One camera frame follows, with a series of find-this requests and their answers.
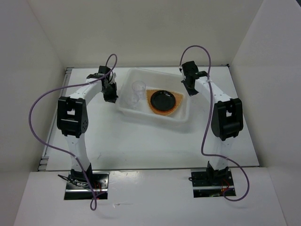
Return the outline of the woven bamboo triangular basket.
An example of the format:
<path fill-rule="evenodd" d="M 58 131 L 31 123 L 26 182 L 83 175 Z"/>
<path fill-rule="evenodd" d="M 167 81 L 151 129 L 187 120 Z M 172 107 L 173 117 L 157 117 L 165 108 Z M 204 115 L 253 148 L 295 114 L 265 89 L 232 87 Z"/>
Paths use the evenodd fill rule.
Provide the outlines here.
<path fill-rule="evenodd" d="M 153 108 L 151 106 L 151 95 L 154 94 L 154 92 L 156 92 L 158 90 L 159 89 L 147 89 L 146 90 L 146 100 L 147 100 L 147 104 L 148 104 L 148 106 L 149 106 L 150 109 Z M 175 96 L 175 99 L 176 99 L 176 105 L 174 107 L 174 108 L 176 108 L 176 111 L 173 114 L 169 115 L 169 116 L 172 116 L 180 108 L 180 106 L 182 104 L 182 101 L 183 101 L 183 94 L 180 94 L 180 93 L 177 93 L 177 92 L 173 92 L 173 91 L 169 91 L 169 92 L 171 92 Z"/>

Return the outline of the clear plastic cup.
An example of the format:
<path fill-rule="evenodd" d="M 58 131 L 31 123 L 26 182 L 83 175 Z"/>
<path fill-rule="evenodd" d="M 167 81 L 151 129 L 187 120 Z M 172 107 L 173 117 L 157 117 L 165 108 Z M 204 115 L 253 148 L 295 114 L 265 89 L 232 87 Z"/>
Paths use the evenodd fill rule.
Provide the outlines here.
<path fill-rule="evenodd" d="M 136 109 L 139 105 L 139 97 L 135 93 L 127 94 L 124 101 L 130 109 Z"/>
<path fill-rule="evenodd" d="M 132 90 L 139 97 L 140 100 L 146 98 L 146 84 L 143 81 L 133 82 Z"/>

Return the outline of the black round plate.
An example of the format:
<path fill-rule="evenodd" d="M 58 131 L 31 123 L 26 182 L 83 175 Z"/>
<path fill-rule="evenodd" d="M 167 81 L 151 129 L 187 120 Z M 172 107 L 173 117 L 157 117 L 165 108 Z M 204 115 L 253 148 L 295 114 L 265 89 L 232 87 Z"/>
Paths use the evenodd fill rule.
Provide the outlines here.
<path fill-rule="evenodd" d="M 166 90 L 158 90 L 150 97 L 151 106 L 161 112 L 172 110 L 176 105 L 175 96 Z"/>

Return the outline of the translucent white plastic bin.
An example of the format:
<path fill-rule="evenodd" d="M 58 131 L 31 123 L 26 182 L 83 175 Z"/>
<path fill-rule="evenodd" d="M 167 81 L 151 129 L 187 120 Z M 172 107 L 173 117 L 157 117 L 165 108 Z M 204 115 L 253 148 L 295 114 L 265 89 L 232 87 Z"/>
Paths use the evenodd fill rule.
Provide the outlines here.
<path fill-rule="evenodd" d="M 159 89 L 183 94 L 183 101 L 180 108 L 172 116 L 157 115 L 151 111 L 145 98 L 143 100 L 139 100 L 139 105 L 136 109 L 130 109 L 124 100 L 127 94 L 134 93 L 132 90 L 132 83 L 135 81 L 143 81 L 146 84 L 146 90 Z M 126 116 L 141 120 L 158 122 L 159 124 L 184 124 L 188 121 L 190 114 L 190 99 L 181 81 L 181 75 L 157 72 L 142 68 L 132 68 L 127 72 L 123 85 L 119 90 L 119 98 L 116 101 L 116 108 Z"/>

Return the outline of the orange round plate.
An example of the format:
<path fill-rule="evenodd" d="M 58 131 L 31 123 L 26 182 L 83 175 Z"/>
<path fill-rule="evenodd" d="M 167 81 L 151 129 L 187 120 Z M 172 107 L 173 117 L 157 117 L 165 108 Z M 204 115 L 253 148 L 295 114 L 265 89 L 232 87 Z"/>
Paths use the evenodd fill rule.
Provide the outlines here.
<path fill-rule="evenodd" d="M 157 115 L 169 116 L 169 115 L 173 114 L 176 111 L 176 108 L 173 108 L 173 109 L 171 109 L 169 111 L 165 111 L 165 112 L 164 111 L 159 111 L 155 108 L 151 108 L 151 110 L 153 111 L 153 113 L 155 113 Z"/>

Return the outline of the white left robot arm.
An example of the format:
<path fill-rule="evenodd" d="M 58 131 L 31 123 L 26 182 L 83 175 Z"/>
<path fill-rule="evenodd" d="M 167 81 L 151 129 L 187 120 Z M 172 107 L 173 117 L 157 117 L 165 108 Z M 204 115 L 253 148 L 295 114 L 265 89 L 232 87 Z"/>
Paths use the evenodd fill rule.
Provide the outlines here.
<path fill-rule="evenodd" d="M 118 99 L 116 74 L 107 66 L 99 66 L 98 72 L 87 76 L 87 85 L 81 86 L 71 95 L 58 99 L 57 128 L 65 136 L 71 158 L 68 180 L 89 188 L 94 177 L 92 164 L 87 156 L 85 132 L 88 129 L 87 105 L 99 93 L 105 102 L 115 103 Z"/>

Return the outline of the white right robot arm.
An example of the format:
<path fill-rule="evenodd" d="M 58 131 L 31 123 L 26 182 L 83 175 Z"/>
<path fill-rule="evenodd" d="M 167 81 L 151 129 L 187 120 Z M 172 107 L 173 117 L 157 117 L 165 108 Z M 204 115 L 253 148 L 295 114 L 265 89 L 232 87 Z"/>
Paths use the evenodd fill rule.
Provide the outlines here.
<path fill-rule="evenodd" d="M 228 153 L 233 140 L 243 129 L 242 101 L 231 98 L 213 81 L 205 71 L 199 71 L 194 61 L 180 66 L 189 96 L 201 94 L 209 102 L 209 117 L 206 124 L 201 154 L 209 157 L 206 175 L 207 185 L 217 185 L 228 178 Z"/>

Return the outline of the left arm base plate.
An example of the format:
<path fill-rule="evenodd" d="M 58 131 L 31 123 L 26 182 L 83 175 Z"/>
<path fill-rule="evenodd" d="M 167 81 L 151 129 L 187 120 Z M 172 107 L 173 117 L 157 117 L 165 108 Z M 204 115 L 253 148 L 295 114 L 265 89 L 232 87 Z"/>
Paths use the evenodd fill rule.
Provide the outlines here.
<path fill-rule="evenodd" d="M 71 179 L 68 176 L 58 175 L 66 181 L 64 200 L 91 200 L 93 198 L 91 189 L 85 180 Z M 98 200 L 108 199 L 109 173 L 94 171 L 91 178 L 91 186 Z"/>

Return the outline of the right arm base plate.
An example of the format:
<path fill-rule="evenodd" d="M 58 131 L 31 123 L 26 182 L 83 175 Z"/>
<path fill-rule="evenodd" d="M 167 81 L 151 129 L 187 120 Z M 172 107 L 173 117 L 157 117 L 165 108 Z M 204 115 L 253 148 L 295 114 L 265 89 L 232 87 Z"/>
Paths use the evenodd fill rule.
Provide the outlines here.
<path fill-rule="evenodd" d="M 225 176 L 210 179 L 205 169 L 193 169 L 188 180 L 192 183 L 194 198 L 209 198 L 236 196 L 232 173 L 230 170 Z"/>

